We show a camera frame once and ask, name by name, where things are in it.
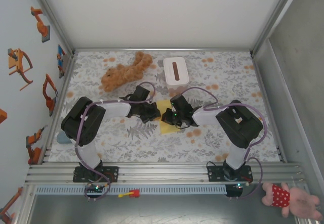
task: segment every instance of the stuffed toy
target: stuffed toy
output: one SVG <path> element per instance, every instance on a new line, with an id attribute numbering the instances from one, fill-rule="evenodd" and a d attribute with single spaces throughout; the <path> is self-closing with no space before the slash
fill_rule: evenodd
<path id="1" fill-rule="evenodd" d="M 145 71 L 153 62 L 152 56 L 141 51 L 136 52 L 135 60 L 130 66 L 117 65 L 109 68 L 102 77 L 101 83 L 105 92 L 111 92 L 127 82 L 140 80 Z"/>
<path id="2" fill-rule="evenodd" d="M 262 203 L 267 206 L 281 207 L 283 217 L 288 217 L 289 211 L 299 218 L 310 218 L 321 221 L 323 216 L 316 210 L 315 205 L 319 205 L 319 198 L 309 195 L 304 190 L 293 187 L 289 190 L 286 183 L 281 184 L 282 188 L 264 183 L 262 188 L 266 196 L 262 198 Z"/>

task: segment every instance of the floral tablecloth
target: floral tablecloth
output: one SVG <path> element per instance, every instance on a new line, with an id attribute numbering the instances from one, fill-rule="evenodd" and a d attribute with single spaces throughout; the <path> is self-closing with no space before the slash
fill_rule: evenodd
<path id="1" fill-rule="evenodd" d="M 141 81 L 150 81 L 156 87 L 154 101 L 169 99 L 166 87 L 163 59 L 183 57 L 189 73 L 189 86 L 210 90 L 219 105 L 234 99 L 258 108 L 268 122 L 262 94 L 248 52 L 203 52 L 203 51 L 148 51 L 153 63 Z M 109 67 L 121 63 L 132 64 L 134 51 L 80 52 L 74 65 L 73 75 L 66 93 L 56 135 L 61 130 L 63 118 L 78 98 L 86 96 L 93 101 L 116 99 L 132 93 L 141 81 L 123 85 L 106 93 L 101 86 L 101 77 Z M 203 91 L 190 90 L 184 94 L 189 103 L 202 106 L 213 99 Z M 94 142 L 99 157 L 109 162 L 207 162 L 223 161 L 231 145 L 221 126 L 203 125 L 190 127 L 176 133 L 161 135 L 159 122 L 143 124 L 140 119 L 104 119 Z M 271 128 L 266 139 L 254 146 L 250 156 L 261 161 L 279 161 Z M 72 144 L 52 142 L 49 161 L 77 162 Z"/>

